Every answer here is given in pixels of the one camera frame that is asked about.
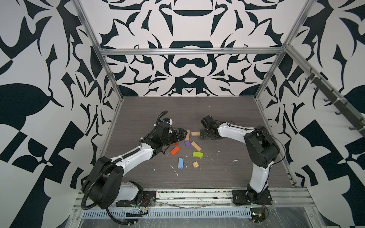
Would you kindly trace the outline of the natural wood long block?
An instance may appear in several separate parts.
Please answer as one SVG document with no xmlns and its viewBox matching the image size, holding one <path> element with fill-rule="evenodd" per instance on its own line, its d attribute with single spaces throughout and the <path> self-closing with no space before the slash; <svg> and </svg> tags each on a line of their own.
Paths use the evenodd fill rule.
<svg viewBox="0 0 365 228">
<path fill-rule="evenodd" d="M 190 130 L 187 130 L 187 135 L 186 135 L 185 140 L 186 141 L 189 141 L 190 140 Z"/>
</svg>

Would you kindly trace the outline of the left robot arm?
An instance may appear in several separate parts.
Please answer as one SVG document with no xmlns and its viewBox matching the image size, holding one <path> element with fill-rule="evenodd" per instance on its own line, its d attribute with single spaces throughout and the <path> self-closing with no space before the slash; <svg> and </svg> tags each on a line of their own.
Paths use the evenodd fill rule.
<svg viewBox="0 0 365 228">
<path fill-rule="evenodd" d="M 82 185 L 81 208 L 90 210 L 98 206 L 107 209 L 116 200 L 139 204 L 144 189 L 134 181 L 123 182 L 123 177 L 162 152 L 163 147 L 183 141 L 187 135 L 187 130 L 175 130 L 170 123 L 162 121 L 156 123 L 150 134 L 141 139 L 133 150 L 110 159 L 105 156 L 99 158 Z"/>
</svg>

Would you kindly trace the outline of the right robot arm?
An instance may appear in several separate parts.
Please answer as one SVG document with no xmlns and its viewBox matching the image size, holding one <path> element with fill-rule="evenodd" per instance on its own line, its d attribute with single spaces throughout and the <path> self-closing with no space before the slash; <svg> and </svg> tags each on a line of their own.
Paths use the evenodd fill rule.
<svg viewBox="0 0 365 228">
<path fill-rule="evenodd" d="M 206 116 L 201 120 L 204 127 L 200 131 L 202 140 L 221 140 L 230 138 L 246 145 L 249 158 L 253 162 L 252 177 L 246 190 L 233 190 L 233 204 L 241 205 L 270 205 L 271 195 L 268 180 L 272 166 L 275 164 L 280 148 L 274 137 L 260 125 L 247 128 L 231 122 L 214 120 Z"/>
</svg>

